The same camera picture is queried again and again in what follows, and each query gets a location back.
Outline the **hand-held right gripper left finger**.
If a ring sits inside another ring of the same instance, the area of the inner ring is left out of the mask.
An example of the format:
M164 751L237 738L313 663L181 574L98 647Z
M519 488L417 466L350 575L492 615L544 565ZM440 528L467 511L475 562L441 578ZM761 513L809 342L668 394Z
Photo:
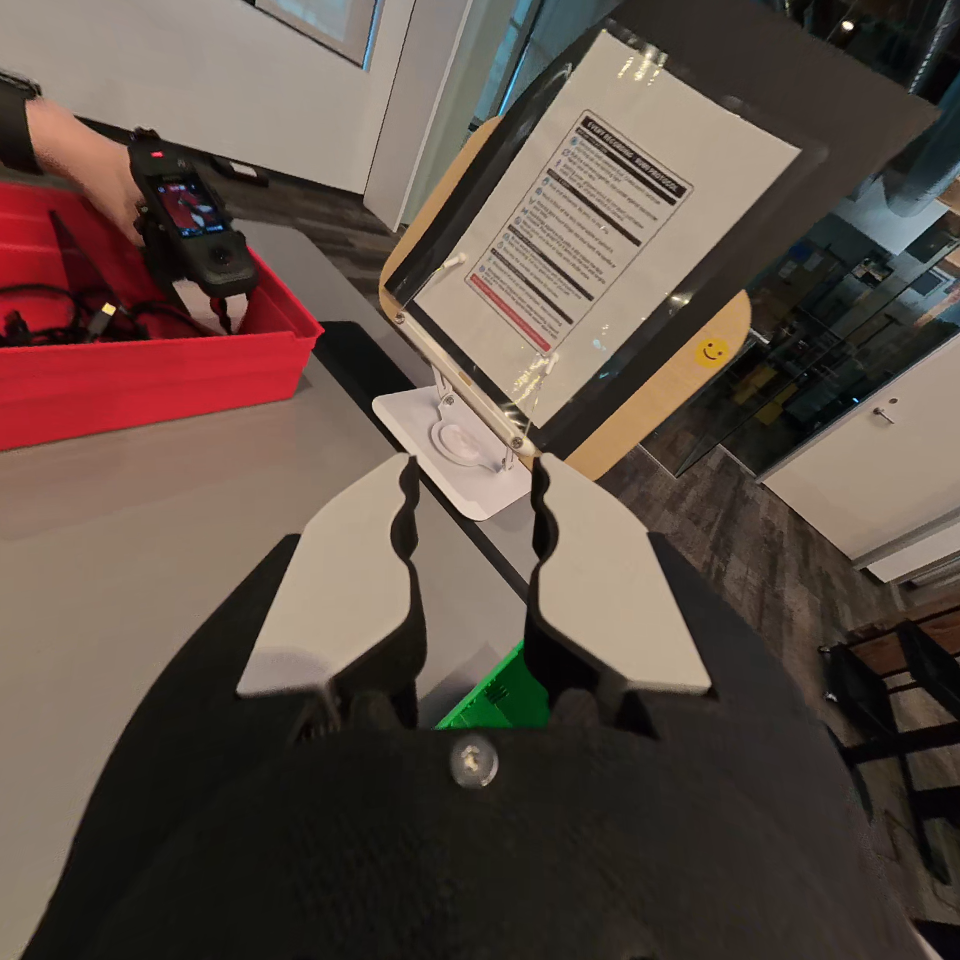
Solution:
M398 453L307 522L236 684L243 699L347 697L413 683L426 661L416 459Z

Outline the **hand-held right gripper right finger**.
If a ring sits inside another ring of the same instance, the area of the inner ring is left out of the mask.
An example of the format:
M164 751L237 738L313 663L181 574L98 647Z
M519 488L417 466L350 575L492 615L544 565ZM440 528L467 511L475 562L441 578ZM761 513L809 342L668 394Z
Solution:
M604 691L701 697L712 680L647 527L594 481L544 453L534 461L536 558L524 646L556 644Z

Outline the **red plastic bin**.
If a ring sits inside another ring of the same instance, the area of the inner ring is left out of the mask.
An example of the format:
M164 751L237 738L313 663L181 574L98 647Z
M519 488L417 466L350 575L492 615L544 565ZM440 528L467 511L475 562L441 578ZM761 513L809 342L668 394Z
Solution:
M2 182L2 328L17 313L31 333L76 317L55 210L121 300L157 303L161 293L135 246L79 194ZM232 336L202 335L148 310L147 340L3 345L1 449L290 399L324 329L258 257L260 282Z

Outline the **person's left hand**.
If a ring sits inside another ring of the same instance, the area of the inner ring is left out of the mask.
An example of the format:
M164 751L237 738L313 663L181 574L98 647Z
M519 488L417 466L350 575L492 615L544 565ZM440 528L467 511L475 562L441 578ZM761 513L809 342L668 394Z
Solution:
M40 169L78 187L126 239L143 249L137 228L143 197L133 177L128 149L47 99L27 101L25 112Z

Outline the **black floor box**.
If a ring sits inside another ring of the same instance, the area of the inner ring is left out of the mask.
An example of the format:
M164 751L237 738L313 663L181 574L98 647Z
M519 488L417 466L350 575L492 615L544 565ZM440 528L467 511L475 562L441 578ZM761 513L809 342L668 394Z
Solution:
M207 156L207 161L210 168L222 178L236 183L243 183L260 188L267 188L270 186L269 175L255 165L229 159L216 154L209 154Z

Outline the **black bin divider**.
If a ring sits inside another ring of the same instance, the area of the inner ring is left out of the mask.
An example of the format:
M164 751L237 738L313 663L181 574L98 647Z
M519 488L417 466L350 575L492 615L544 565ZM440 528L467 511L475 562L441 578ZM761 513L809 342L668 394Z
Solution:
M69 291L94 312L110 304L119 308L121 299L89 255L69 230L59 213L48 210L54 236L63 264L64 276Z

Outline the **green plastic crate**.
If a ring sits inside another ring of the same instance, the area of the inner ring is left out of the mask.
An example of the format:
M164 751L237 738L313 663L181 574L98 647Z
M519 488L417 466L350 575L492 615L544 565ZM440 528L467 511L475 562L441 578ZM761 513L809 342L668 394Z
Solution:
M549 717L547 691L527 667L520 642L434 729L542 729Z

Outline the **rounded wooden panel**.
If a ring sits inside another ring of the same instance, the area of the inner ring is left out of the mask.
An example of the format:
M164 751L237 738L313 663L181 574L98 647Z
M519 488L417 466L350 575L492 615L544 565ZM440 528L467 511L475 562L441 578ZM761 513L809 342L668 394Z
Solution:
M400 337L429 365L433 361L456 363L443 352L423 326L402 308L397 298L387 290L386 284L424 236L500 121L498 116L487 120L466 139L381 270L378 291L385 316ZM601 478L722 370L710 371L699 366L694 361L694 348L711 337L724 339L731 350L730 360L726 363L729 365L744 346L751 322L752 305L749 295L742 290L628 396L572 453L566 455L565 462L589 480Z

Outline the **white folding stand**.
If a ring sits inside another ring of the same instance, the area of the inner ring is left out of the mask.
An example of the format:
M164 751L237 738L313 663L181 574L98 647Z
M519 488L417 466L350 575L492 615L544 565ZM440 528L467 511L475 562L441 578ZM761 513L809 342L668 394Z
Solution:
M456 365L433 361L431 369L431 385L381 394L373 413L457 513L486 522L530 497L539 454L531 422Z

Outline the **instruction sheet on stand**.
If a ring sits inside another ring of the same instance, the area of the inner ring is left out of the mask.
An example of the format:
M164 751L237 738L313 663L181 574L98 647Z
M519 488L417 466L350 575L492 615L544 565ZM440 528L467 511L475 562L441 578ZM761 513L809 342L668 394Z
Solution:
M554 91L557 94L563 76L573 68L575 66L560 67L543 93ZM706 93L702 94L714 101ZM455 230L466 227L469 215L478 213L495 186L496 176L506 171L551 102L546 107L542 107L541 98L528 101L526 106L514 103L500 116L495 131L476 154L425 234L387 281L386 287L458 367L468 375L478 376L479 385L496 403L510 412L521 413L531 423L529 437L538 451L567 456L745 286L752 270L746 264L748 259L729 247L722 248L721 243L733 239L734 227L747 213L759 211L762 196L783 179L788 167L801 156L803 148L745 119L797 147L798 155L707 257L690 271L666 301L592 377L569 380L555 357L552 363L534 358L519 368L518 378L507 380L496 376L491 379L413 305L413 300L426 282L437 279L449 267L462 264L462 256L453 252L452 242L459 237ZM727 110L740 117L732 109Z

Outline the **glass window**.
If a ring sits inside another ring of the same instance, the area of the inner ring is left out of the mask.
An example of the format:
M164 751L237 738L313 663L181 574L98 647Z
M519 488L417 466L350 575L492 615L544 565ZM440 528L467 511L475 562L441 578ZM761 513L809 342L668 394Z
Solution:
M381 1L248 1L260 13L367 70Z

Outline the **white door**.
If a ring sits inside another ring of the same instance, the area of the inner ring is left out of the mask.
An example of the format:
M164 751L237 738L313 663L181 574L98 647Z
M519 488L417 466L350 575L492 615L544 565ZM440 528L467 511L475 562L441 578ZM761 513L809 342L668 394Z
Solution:
M958 563L959 360L949 342L761 483L883 583Z

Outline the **black metal stool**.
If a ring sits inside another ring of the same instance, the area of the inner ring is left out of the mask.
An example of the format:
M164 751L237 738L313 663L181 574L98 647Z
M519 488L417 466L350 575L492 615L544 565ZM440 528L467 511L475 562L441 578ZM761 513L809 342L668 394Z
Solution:
M897 623L893 637L903 660L903 666L895 667L893 673L908 673L911 677L911 682L901 687L889 686L886 678L849 644L838 643L818 649L824 681L823 699L834 704L863 740L845 746L831 730L827 733L853 778L861 805L869 818L873 817L872 801L860 768L871 762L896 761L921 862L934 879L950 885L949 863L931 846L927 823L947 821L958 827L958 786L918 790L909 757L958 746L958 654L949 652L913 621ZM951 721L914 730L900 729L892 698L896 693L915 688L931 697L948 713Z

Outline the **printed instruction sheet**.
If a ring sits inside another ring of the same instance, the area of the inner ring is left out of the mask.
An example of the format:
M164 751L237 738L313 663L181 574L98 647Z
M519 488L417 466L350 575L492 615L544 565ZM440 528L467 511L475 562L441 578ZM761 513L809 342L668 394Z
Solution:
M799 149L601 30L413 306L490 379L591 378Z

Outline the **dark grey panel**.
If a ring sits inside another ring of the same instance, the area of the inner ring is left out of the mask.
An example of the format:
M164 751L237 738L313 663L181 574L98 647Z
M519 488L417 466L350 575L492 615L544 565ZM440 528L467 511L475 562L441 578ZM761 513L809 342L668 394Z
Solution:
M720 106L802 148L721 248L760 264L782 253L940 119L937 106L758 2L640 1L607 6L515 101L526 107L574 67L605 28L650 44L666 69Z

